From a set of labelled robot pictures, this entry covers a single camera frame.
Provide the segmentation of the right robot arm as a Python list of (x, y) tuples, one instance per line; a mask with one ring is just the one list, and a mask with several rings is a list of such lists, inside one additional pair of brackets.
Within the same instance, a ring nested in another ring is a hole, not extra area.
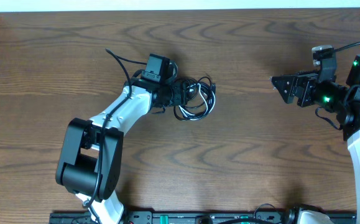
[(354, 59), (345, 86), (335, 82), (335, 75), (324, 77), (323, 73), (319, 70), (282, 75), (272, 77), (271, 82), (287, 104), (297, 98), (300, 107), (318, 105), (336, 114), (339, 122), (336, 129), (343, 132), (353, 162), (356, 223), (360, 223), (360, 54)]

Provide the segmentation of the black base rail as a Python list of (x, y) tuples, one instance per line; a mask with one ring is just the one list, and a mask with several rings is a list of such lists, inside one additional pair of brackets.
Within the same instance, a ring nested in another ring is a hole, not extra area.
[[(328, 213), (333, 223), (356, 223), (353, 213)], [(196, 224), (221, 223), (238, 218), (252, 218), (252, 213), (157, 213), (148, 211), (132, 211), (125, 213), (120, 219), (122, 224)], [(276, 212), (257, 212), (256, 218), (271, 223), (284, 223)], [(96, 223), (90, 212), (84, 213), (51, 213), (49, 224)]]

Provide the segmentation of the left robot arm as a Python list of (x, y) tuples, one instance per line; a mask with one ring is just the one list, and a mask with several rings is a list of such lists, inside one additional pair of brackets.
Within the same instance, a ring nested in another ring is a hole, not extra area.
[(82, 201), (96, 223), (119, 223), (124, 213), (115, 188), (126, 133), (152, 108), (186, 102), (173, 60), (150, 54), (144, 66), (126, 78), (122, 93), (104, 111), (87, 120), (74, 118), (67, 126), (55, 179)]

